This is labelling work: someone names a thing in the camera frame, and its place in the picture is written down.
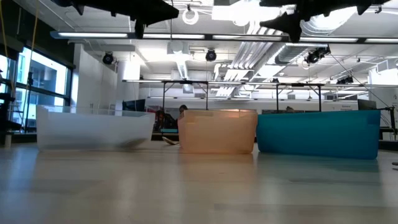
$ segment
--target orange plastic bin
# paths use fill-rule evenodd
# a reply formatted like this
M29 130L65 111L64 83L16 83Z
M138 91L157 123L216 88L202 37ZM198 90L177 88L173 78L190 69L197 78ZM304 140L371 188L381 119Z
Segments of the orange plastic bin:
M180 152L252 153L256 126L255 112L186 110L178 120Z

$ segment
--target clear plastic bin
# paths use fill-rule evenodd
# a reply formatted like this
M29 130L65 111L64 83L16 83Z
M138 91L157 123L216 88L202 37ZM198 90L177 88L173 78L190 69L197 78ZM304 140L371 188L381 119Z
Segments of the clear plastic bin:
M37 106L40 149L134 147L150 141L154 113Z
M252 153L256 126L254 112L186 110L178 120L180 152Z

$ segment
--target ventilation pipe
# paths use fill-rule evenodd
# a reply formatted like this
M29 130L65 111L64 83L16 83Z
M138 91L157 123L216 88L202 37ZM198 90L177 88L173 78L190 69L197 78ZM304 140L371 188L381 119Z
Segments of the ventilation pipe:
M189 46L182 41L173 40L167 44L167 55L177 63L178 72L182 80L189 79L187 60L191 59ZM193 93L193 86L189 84L183 85L184 93Z

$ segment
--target spotlight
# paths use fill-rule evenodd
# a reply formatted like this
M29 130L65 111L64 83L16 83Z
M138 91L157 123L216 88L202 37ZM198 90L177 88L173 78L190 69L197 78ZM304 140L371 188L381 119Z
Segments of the spotlight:
M106 52L105 56L102 58L102 62L104 62L105 65L112 65L114 62L113 53Z
M217 58L217 54L214 49L209 49L206 54L206 61L214 62Z
M309 65L312 63L317 63L319 60L323 59L326 55L330 54L330 47L319 47L313 52L309 52L305 62Z
M337 80L336 84L352 84L352 83L354 83L354 79L352 76L350 76L350 77L346 77L346 78Z

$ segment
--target white wall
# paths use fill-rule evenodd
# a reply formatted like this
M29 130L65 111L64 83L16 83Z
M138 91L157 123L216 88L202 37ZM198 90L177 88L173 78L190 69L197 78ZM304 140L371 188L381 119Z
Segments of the white wall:
M73 106L108 109L116 103L117 74L114 71L85 52L81 44L75 45L74 64Z
M131 62L119 62L116 84L116 109L123 109L123 101L131 101L139 98L139 83L124 83L125 79L139 79L139 69L131 69Z

